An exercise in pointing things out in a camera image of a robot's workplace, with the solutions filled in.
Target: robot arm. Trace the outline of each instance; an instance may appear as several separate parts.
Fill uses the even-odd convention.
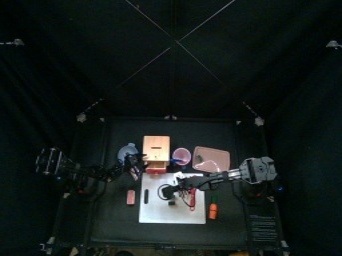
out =
[[[142,154],[127,154],[124,157],[124,164],[115,165],[112,168],[82,166],[67,158],[64,153],[58,148],[43,149],[36,159],[36,172],[44,175],[54,175],[58,177],[76,176],[91,177],[103,182],[114,181],[124,172],[130,172],[134,179],[142,176]]]
[[[209,190],[213,185],[235,180],[246,181],[250,184],[259,184],[263,181],[271,181],[277,177],[274,161],[270,157],[249,158],[243,161],[238,169],[211,173],[207,176],[194,176],[190,178],[176,178],[176,186],[166,186],[162,194],[166,200],[172,199],[174,193],[182,190],[197,188]]]

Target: table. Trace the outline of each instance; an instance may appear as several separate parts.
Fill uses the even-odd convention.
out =
[[[107,118],[103,122],[94,118],[79,124],[71,158],[82,165],[111,167],[119,149],[130,142],[142,151],[144,135],[170,136],[171,152],[185,147],[193,153],[197,146],[229,151],[231,169],[246,158],[267,154],[262,127],[251,121]],[[168,168],[171,173],[179,170],[179,166]],[[66,208],[71,211],[58,216],[54,232],[58,240],[83,246],[246,249],[245,212],[231,183],[222,183],[217,190],[206,192],[206,209],[211,196],[217,195],[219,211],[218,219],[207,219],[205,225],[139,223],[140,186],[130,174],[123,174],[112,183],[100,184],[98,198],[88,208],[75,197],[64,199],[60,211],[66,212]],[[128,189],[136,192],[132,207],[126,204]]]

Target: cable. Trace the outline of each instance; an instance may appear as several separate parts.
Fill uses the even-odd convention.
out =
[[[164,200],[164,201],[168,201],[170,199],[163,198],[163,197],[160,196],[160,189],[164,188],[164,187],[168,187],[168,186],[171,186],[171,185],[163,184],[163,185],[160,185],[159,188],[158,188],[158,197],[159,197],[162,200]]]

